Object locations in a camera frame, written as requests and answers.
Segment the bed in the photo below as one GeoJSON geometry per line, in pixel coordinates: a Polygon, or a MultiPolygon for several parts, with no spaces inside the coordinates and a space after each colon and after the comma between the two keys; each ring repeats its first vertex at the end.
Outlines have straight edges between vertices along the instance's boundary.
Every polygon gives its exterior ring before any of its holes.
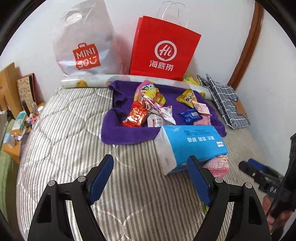
{"type": "MultiPolygon", "coordinates": [[[[137,145],[104,144],[101,127],[111,107],[108,88],[61,87],[47,102],[27,140],[17,178],[17,217],[25,240],[47,183],[72,182],[97,166],[105,154],[113,155],[114,170],[92,210],[107,240],[193,240],[204,212],[188,173],[164,176],[153,140],[137,145]]],[[[225,181],[250,182],[262,200],[264,193],[239,171],[238,163],[249,158],[264,162],[263,153],[247,128],[226,126],[226,131],[230,172],[225,181]]],[[[230,203],[219,240],[226,237],[232,208],[230,203]]],[[[81,240],[70,201],[67,209],[73,236],[81,240]]]]}

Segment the miniso bag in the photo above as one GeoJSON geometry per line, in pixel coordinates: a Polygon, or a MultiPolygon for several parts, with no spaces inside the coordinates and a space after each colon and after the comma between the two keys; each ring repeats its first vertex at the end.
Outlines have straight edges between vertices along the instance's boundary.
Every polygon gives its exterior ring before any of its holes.
{"type": "Polygon", "coordinates": [[[124,74],[103,0],[88,0],[66,12],[54,30],[53,47],[66,76],[124,74]]]}

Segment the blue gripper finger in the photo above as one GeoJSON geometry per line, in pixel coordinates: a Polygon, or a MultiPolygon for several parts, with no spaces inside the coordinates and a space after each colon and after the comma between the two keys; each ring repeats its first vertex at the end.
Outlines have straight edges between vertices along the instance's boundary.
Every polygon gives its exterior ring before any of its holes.
{"type": "Polygon", "coordinates": [[[197,167],[196,162],[197,159],[195,156],[190,156],[187,159],[187,171],[193,182],[193,185],[196,189],[197,195],[199,196],[200,200],[204,202],[207,206],[210,206],[213,200],[210,197],[210,183],[207,182],[206,177],[201,173],[200,169],[197,167]]]}
{"type": "Polygon", "coordinates": [[[114,167],[114,159],[107,154],[97,167],[93,167],[87,175],[87,189],[90,193],[89,204],[99,200],[114,167]]]}

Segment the plaid pillow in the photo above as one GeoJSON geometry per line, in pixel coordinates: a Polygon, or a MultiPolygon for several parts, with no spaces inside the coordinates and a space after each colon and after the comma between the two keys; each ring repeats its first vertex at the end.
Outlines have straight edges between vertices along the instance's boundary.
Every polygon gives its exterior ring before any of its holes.
{"type": "Polygon", "coordinates": [[[222,107],[221,107],[221,105],[220,105],[220,103],[219,103],[219,101],[218,101],[218,97],[217,97],[216,94],[213,92],[213,90],[212,90],[212,88],[211,88],[210,83],[208,82],[208,80],[204,79],[203,77],[201,77],[201,76],[199,76],[199,75],[197,75],[197,78],[199,79],[200,84],[201,84],[203,87],[207,87],[207,88],[209,89],[209,91],[210,91],[210,93],[211,93],[211,95],[212,95],[212,97],[213,97],[213,99],[214,99],[214,103],[215,103],[215,105],[217,106],[218,111],[219,111],[220,114],[223,116],[223,115],[224,115],[224,111],[223,111],[223,109],[222,109],[222,107]]]}
{"type": "Polygon", "coordinates": [[[213,81],[208,74],[207,85],[228,126],[236,129],[250,125],[246,112],[232,87],[213,81]]]}

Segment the pink item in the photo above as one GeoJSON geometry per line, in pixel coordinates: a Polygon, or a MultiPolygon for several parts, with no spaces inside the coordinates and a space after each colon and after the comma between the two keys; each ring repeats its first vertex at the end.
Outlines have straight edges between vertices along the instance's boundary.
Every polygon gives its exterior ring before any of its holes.
{"type": "Polygon", "coordinates": [[[165,104],[165,98],[159,93],[159,90],[149,80],[144,80],[136,89],[133,100],[141,103],[142,96],[148,96],[151,101],[156,102],[161,107],[165,104]]]}
{"type": "Polygon", "coordinates": [[[210,115],[209,108],[207,107],[206,104],[203,103],[198,103],[192,101],[194,108],[199,112],[199,114],[205,114],[205,115],[210,115]]]}
{"type": "Polygon", "coordinates": [[[200,126],[211,126],[211,118],[209,115],[201,115],[202,119],[197,120],[193,123],[194,126],[200,125],[200,126]]]}
{"type": "Polygon", "coordinates": [[[204,164],[203,167],[209,169],[214,177],[223,178],[229,173],[229,162],[226,155],[214,157],[204,164]]]}
{"type": "Polygon", "coordinates": [[[31,125],[34,125],[38,118],[38,116],[35,116],[34,118],[30,119],[31,125]]]}

